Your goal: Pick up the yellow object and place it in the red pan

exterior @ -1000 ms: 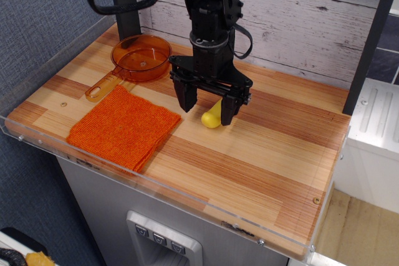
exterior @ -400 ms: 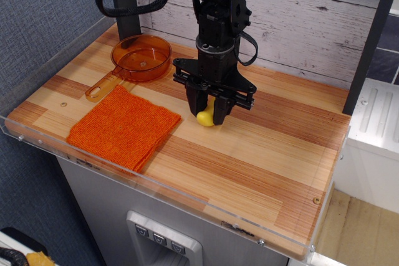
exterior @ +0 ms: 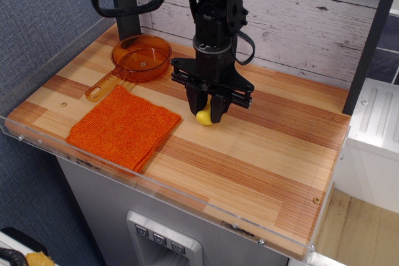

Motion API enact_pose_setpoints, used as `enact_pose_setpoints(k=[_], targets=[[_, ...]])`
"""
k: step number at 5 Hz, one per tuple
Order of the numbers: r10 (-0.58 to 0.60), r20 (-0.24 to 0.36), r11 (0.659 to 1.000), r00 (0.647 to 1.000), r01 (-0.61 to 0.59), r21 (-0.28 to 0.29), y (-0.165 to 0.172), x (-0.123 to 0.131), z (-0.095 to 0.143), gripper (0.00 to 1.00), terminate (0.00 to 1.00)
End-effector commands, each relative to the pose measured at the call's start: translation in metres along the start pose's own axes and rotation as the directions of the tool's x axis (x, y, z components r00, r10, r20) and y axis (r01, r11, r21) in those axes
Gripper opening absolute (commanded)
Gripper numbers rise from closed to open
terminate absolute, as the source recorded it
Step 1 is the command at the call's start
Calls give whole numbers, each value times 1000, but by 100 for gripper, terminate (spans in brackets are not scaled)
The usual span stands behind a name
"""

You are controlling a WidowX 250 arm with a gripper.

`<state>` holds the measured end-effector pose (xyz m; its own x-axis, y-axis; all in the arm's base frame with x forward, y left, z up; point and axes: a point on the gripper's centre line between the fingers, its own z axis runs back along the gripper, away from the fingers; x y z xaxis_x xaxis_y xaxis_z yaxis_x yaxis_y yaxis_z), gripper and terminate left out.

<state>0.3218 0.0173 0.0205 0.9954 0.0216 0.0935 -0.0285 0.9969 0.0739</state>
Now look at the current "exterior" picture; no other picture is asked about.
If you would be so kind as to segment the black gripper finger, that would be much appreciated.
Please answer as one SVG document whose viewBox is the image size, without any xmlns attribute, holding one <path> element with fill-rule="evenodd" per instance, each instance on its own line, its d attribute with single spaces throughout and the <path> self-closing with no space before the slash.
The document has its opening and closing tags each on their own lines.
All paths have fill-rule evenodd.
<svg viewBox="0 0 399 266">
<path fill-rule="evenodd" d="M 211 122 L 219 123 L 222 116 L 228 111 L 231 99 L 227 96 L 218 95 L 211 98 Z"/>
<path fill-rule="evenodd" d="M 206 90 L 199 84 L 194 82 L 186 83 L 186 96 L 192 114 L 196 115 L 203 110 L 208 101 Z"/>
</svg>

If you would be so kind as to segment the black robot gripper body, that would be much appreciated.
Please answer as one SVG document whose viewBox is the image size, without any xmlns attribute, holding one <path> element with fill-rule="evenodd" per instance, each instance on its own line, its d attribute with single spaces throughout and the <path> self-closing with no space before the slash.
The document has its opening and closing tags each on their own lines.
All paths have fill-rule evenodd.
<svg viewBox="0 0 399 266">
<path fill-rule="evenodd" d="M 237 42 L 221 47 L 211 47 L 197 41 L 193 42 L 196 57 L 193 59 L 175 57 L 172 80 L 186 88 L 187 82 L 201 85 L 208 95 L 223 95 L 231 103 L 249 108 L 254 85 L 238 73 L 235 68 Z"/>
</svg>

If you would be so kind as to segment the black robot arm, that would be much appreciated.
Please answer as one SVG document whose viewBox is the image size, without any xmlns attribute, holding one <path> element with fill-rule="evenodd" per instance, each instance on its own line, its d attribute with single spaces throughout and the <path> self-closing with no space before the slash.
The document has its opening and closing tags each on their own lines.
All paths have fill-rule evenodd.
<svg viewBox="0 0 399 266">
<path fill-rule="evenodd" d="M 236 57 L 238 39 L 251 47 L 252 39 L 242 32 L 248 10 L 243 0 L 189 0 L 195 23 L 193 59 L 171 60 L 172 79 L 185 86 L 192 114 L 198 121 L 215 124 L 221 121 L 231 104 L 249 108 L 254 85 L 236 70 L 252 56 L 240 61 Z"/>
</svg>

